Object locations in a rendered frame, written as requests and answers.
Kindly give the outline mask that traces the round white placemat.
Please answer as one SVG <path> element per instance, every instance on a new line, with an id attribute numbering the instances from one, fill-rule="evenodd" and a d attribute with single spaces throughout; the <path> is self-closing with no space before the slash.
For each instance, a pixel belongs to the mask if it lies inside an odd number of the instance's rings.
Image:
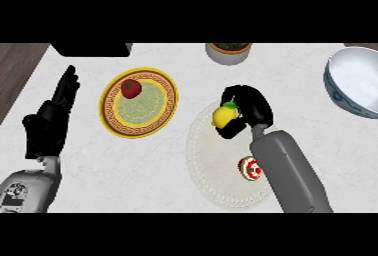
<path id="1" fill-rule="evenodd" d="M 251 128 L 223 139 L 211 125 L 214 101 L 193 119 L 186 140 L 186 163 L 190 178 L 207 200 L 226 210 L 251 209 L 272 194 L 266 175 L 251 180 L 239 171 L 239 161 L 251 157 Z"/>

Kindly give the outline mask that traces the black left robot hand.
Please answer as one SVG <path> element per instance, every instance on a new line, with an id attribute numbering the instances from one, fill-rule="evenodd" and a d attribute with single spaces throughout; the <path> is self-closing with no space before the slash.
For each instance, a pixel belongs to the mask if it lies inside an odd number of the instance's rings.
<path id="1" fill-rule="evenodd" d="M 26 159 L 57 156 L 62 152 L 78 88 L 75 67 L 69 65 L 59 79 L 52 99 L 43 102 L 37 113 L 28 114 L 22 119 L 26 132 Z"/>

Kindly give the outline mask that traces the white and blue bowl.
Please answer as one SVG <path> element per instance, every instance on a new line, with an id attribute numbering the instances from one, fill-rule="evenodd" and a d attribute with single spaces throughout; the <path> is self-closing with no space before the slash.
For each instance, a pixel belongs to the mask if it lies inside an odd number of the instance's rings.
<path id="1" fill-rule="evenodd" d="M 351 114 L 378 119 L 378 51 L 351 46 L 329 57 L 325 89 L 334 104 Z"/>

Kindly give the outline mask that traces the red tomato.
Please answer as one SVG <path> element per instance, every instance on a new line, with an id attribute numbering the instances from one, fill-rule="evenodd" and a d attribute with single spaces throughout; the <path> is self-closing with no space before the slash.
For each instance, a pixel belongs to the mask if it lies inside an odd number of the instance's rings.
<path id="1" fill-rule="evenodd" d="M 142 85 L 133 79 L 125 79 L 121 83 L 121 93 L 127 99 L 133 99 L 142 92 Z"/>

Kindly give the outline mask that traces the grey plant pot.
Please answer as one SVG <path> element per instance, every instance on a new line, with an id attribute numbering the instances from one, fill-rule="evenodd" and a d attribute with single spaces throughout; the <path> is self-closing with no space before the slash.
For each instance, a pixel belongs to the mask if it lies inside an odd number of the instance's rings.
<path id="1" fill-rule="evenodd" d="M 249 50 L 251 50 L 252 44 L 248 43 L 246 46 L 238 50 L 238 51 L 229 51 L 220 49 L 212 43 L 205 44 L 205 52 L 210 57 L 210 59 L 221 64 L 221 65 L 238 65 L 242 63 L 248 57 Z"/>

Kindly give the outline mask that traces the red and white can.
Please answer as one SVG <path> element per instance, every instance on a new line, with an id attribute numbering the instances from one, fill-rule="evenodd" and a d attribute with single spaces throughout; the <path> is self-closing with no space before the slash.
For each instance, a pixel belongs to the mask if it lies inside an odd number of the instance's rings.
<path id="1" fill-rule="evenodd" d="M 246 156 L 241 159 L 241 161 L 238 163 L 238 169 L 242 174 L 242 177 L 248 181 L 258 180 L 261 173 L 263 173 L 263 169 L 260 168 L 260 166 L 257 164 L 257 160 L 254 159 L 252 156 Z"/>

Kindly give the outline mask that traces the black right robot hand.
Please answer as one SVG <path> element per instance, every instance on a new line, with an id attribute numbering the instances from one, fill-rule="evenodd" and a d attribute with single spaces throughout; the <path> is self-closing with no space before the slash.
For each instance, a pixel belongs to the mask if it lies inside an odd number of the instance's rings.
<path id="1" fill-rule="evenodd" d="M 221 102 L 233 102 L 239 107 L 241 116 L 230 119 L 217 133 L 224 139 L 232 139 L 246 126 L 273 125 L 273 111 L 260 91 L 248 85 L 229 86 L 221 94 Z"/>

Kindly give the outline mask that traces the yellow lemon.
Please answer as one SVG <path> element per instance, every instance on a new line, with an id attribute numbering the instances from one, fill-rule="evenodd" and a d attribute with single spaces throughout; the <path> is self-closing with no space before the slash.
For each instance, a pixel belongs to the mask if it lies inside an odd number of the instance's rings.
<path id="1" fill-rule="evenodd" d="M 212 112 L 212 121 L 211 124 L 223 129 L 226 124 L 235 119 L 238 116 L 238 106 L 229 101 L 226 102 Z"/>

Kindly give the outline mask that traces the yellow patterned plate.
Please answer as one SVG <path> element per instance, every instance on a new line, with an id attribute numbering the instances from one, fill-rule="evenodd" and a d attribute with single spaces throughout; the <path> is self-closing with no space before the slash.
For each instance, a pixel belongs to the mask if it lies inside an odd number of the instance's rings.
<path id="1" fill-rule="evenodd" d="M 122 95 L 128 79 L 139 82 L 142 87 L 131 99 Z M 155 68 L 130 69 L 112 79 L 100 94 L 97 112 L 102 125 L 118 137 L 146 137 L 168 123 L 177 101 L 179 93 L 171 77 Z"/>

